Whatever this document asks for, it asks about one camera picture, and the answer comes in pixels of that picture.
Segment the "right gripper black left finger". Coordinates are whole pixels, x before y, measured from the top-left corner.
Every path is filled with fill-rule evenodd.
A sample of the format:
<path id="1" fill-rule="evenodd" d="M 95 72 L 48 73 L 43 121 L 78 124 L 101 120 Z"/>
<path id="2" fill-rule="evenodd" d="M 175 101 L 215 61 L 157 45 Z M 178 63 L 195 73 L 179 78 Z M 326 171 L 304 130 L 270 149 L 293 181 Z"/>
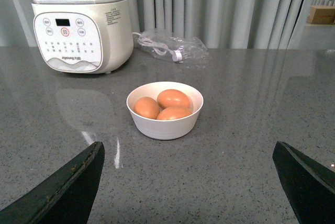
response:
<path id="1" fill-rule="evenodd" d="M 26 195 L 1 210 L 1 223 L 87 223 L 105 159 L 94 142 Z"/>

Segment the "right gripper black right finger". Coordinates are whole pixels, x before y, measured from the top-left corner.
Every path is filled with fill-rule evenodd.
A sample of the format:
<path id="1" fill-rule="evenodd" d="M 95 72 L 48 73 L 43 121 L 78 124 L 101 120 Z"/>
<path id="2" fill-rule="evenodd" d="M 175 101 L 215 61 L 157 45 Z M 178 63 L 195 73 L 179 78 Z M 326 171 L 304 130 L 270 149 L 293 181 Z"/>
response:
<path id="1" fill-rule="evenodd" d="M 272 158 L 298 222 L 334 223 L 334 172 L 285 142 Z"/>

